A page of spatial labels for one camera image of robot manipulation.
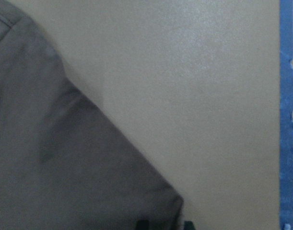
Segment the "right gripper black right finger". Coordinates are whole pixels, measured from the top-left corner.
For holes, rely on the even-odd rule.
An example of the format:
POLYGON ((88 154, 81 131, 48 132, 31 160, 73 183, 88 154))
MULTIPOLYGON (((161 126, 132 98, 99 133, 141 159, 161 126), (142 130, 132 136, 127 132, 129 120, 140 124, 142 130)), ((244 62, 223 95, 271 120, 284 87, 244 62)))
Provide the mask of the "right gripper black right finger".
POLYGON ((195 230, 194 223, 192 221, 184 221, 184 230, 195 230))

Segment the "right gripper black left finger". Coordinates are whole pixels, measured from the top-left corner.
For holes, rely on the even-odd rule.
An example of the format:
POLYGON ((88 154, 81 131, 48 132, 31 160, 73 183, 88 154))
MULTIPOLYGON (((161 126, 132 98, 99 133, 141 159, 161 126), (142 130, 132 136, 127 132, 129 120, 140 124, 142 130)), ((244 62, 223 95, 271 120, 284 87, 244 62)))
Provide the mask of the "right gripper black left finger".
POLYGON ((137 221, 136 230, 149 230, 149 221, 148 220, 137 221))

